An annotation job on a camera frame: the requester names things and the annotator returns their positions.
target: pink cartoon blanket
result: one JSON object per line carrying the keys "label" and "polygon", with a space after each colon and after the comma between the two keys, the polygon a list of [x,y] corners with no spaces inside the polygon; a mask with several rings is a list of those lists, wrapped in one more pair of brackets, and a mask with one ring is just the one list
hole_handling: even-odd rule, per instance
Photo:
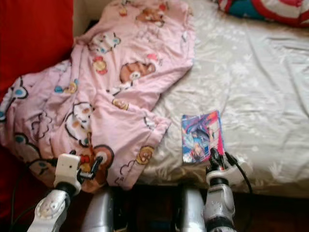
{"label": "pink cartoon blanket", "polygon": [[[23,162],[72,152],[89,172],[83,190],[130,189],[169,127],[151,112],[160,94],[192,66],[194,30],[179,0],[115,0],[77,38],[69,60],[19,77],[0,105],[0,141]],[[52,185],[54,168],[32,172]]]}

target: dark floor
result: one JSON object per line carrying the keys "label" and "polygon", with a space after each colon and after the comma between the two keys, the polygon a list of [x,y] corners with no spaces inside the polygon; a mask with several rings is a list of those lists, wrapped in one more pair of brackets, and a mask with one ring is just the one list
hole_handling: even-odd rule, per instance
{"label": "dark floor", "polygon": [[[127,218],[131,222],[130,231],[173,231],[154,230],[150,225],[153,221],[159,221],[163,228],[175,220],[173,215],[179,202],[179,192],[178,188],[164,187],[135,187],[125,194],[117,191],[117,194],[121,194],[118,202],[124,203],[129,212]],[[79,231],[91,197],[92,195],[87,193],[75,197],[61,232]],[[248,232],[309,232],[309,200],[254,195],[251,201],[248,194],[234,194],[234,199],[235,226],[238,232],[242,232],[248,219],[250,204],[253,206],[253,220]]]}

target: red cushion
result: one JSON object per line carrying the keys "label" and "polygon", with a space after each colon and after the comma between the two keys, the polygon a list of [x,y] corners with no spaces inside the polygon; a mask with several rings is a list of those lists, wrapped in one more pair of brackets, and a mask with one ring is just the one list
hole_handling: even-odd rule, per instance
{"label": "red cushion", "polygon": [[[15,79],[67,58],[73,43],[73,0],[0,0],[0,101]],[[15,181],[24,165],[0,147],[0,219],[8,219]],[[30,173],[20,183],[16,214],[46,188]]]}
{"label": "red cushion", "polygon": [[15,79],[71,51],[73,0],[0,1],[0,100]]}

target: wire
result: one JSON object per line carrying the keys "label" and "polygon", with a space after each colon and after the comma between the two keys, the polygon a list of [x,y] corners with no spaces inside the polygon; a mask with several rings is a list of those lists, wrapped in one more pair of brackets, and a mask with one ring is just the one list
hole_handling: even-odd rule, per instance
{"label": "wire", "polygon": [[16,219],[15,221],[11,224],[9,232],[13,231],[13,228],[15,226],[15,224],[18,222],[18,220],[23,217],[26,213],[30,212],[32,209],[34,209],[36,207],[37,204],[34,204],[33,206],[30,206],[28,209],[24,210]]}
{"label": "wire", "polygon": [[17,186],[19,184],[19,182],[21,181],[21,179],[25,176],[28,168],[33,165],[35,162],[38,162],[38,161],[45,161],[45,162],[48,162],[50,163],[51,165],[53,166],[56,166],[57,164],[57,159],[56,158],[53,158],[53,159],[35,159],[33,161],[31,161],[30,163],[27,163],[25,168],[23,169],[23,171],[21,172],[21,174],[19,175],[18,179],[16,180],[16,183],[15,183],[15,186],[14,186],[14,189],[13,189],[13,193],[12,193],[12,199],[11,199],[11,225],[13,224],[13,220],[14,220],[14,208],[15,208],[15,194],[16,194],[16,189],[17,189]]}
{"label": "wire", "polygon": [[231,163],[231,164],[235,164],[237,166],[237,168],[239,169],[239,171],[241,172],[243,178],[245,179],[245,182],[247,183],[247,186],[248,186],[248,189],[249,189],[249,194],[250,194],[250,212],[249,212],[249,218],[248,218],[248,221],[245,225],[245,227],[243,228],[243,232],[246,232],[248,230],[248,228],[250,227],[251,225],[251,222],[252,222],[252,217],[253,217],[253,212],[252,212],[252,200],[253,200],[253,190],[252,190],[252,186],[250,184],[250,181],[249,179],[247,178],[245,172],[243,171],[243,169],[239,166],[239,164],[237,163],[237,160],[232,156],[230,155],[229,153],[225,153],[226,157],[228,158],[228,161]]}

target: floral patterned sheet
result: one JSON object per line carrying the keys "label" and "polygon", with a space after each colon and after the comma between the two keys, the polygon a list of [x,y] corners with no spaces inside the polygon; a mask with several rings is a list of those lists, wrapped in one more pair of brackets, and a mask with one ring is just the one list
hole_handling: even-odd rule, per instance
{"label": "floral patterned sheet", "polygon": [[187,2],[195,63],[154,109],[172,125],[140,183],[206,188],[205,166],[183,164],[181,118],[219,110],[225,149],[253,165],[255,193],[308,198],[309,31],[225,15],[207,0]]}

